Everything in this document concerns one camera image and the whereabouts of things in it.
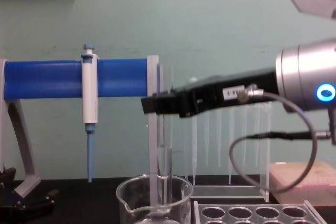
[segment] blue cylinder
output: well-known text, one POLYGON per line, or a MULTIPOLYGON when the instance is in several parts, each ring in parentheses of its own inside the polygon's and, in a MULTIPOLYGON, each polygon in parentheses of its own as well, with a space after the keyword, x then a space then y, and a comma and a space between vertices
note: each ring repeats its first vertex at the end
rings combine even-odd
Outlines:
MULTIPOLYGON (((147 59, 98 60, 99 97, 147 95, 147 59)), ((81 61, 8 61, 5 100, 82 97, 81 61)))

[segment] green wall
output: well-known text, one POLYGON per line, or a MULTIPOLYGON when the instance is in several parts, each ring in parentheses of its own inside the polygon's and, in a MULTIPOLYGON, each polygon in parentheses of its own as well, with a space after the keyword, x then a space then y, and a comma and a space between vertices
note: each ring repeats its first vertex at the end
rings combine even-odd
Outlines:
MULTIPOLYGON (((101 59, 159 55, 162 62, 174 65, 176 86, 191 76, 205 78, 274 66, 282 47, 336 34, 335 22, 303 15, 290 0, 0 0, 0 20, 3 58, 79 60, 82 45, 93 43, 101 59)), ((23 107, 42 178, 85 177, 81 100, 27 100, 23 107)), ((286 115, 280 105, 273 108, 273 129, 303 128, 299 119, 286 115)), ((227 113, 223 161, 227 160, 227 113)), ((328 126, 325 112, 312 113, 311 118, 318 129, 328 126)), ((99 100, 95 177, 147 172, 146 125, 138 98, 99 100)), ((200 138, 198 174, 227 172, 225 162, 222 167, 217 165, 216 131, 213 126, 211 129, 209 167, 204 165, 200 138)), ((184 169, 180 133, 174 133, 174 171, 178 174, 184 169)), ((18 178, 22 178, 11 127, 7 135, 6 166, 17 167, 18 178)), ((304 161, 309 148, 309 143, 273 143, 272 160, 304 161)), ((336 164, 336 149, 330 143, 320 144, 319 158, 336 164)))

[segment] sticker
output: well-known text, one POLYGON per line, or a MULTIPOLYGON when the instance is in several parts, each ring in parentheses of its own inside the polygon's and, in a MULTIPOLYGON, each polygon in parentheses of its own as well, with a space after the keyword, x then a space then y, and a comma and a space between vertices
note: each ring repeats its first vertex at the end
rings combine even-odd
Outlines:
POLYGON ((237 94, 243 90, 245 90, 244 85, 223 89, 224 100, 236 99, 237 94))

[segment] blue pipette tip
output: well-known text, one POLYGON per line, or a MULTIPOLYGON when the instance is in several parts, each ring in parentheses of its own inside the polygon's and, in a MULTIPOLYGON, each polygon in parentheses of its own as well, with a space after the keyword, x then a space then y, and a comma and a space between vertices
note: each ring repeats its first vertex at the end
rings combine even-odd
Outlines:
POLYGON ((93 133, 96 126, 94 123, 85 124, 85 131, 88 134, 88 182, 92 182, 92 149, 93 149, 93 133))

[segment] blue led light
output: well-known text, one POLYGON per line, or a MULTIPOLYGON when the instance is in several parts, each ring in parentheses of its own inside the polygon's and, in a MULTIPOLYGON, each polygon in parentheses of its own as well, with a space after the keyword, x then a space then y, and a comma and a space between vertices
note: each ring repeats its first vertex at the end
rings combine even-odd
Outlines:
POLYGON ((319 86, 316 92, 317 98, 322 102, 330 102, 335 98, 336 89, 333 85, 330 84, 322 84, 319 86))

